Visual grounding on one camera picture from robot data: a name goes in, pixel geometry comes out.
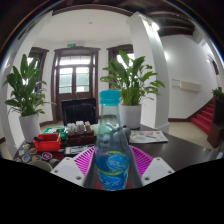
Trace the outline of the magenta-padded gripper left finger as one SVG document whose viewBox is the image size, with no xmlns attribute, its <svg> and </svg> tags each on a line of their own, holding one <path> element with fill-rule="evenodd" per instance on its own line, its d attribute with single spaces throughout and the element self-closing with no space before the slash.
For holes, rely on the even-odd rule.
<svg viewBox="0 0 224 224">
<path fill-rule="evenodd" d="M 95 189 L 98 174 L 94 163 L 95 147 L 89 147 L 75 157 L 65 157 L 51 171 L 52 174 L 84 188 Z"/>
</svg>

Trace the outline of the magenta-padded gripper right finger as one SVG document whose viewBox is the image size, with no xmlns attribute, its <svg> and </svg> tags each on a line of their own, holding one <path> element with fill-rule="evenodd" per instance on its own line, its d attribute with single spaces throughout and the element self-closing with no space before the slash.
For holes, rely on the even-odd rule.
<svg viewBox="0 0 224 224">
<path fill-rule="evenodd" d="M 128 189 L 146 186 L 174 172 L 161 157 L 152 158 L 134 146 L 130 147 L 130 151 L 131 166 L 127 181 Z"/>
</svg>

